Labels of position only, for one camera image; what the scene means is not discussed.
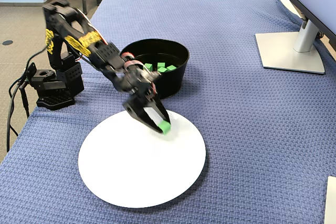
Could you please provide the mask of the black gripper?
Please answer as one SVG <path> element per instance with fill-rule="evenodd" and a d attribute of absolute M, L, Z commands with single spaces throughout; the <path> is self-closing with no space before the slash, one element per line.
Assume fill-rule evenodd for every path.
<path fill-rule="evenodd" d="M 159 97 L 154 97 L 153 82 L 157 78 L 157 72 L 148 71 L 142 67 L 127 67 L 123 74 L 122 77 L 116 76 L 114 87 L 118 91 L 129 94 L 129 98 L 123 104 L 127 112 L 150 129 L 163 133 L 144 110 L 145 105 L 151 107 L 162 120 L 169 124 L 171 123 L 168 112 L 161 100 Z"/>

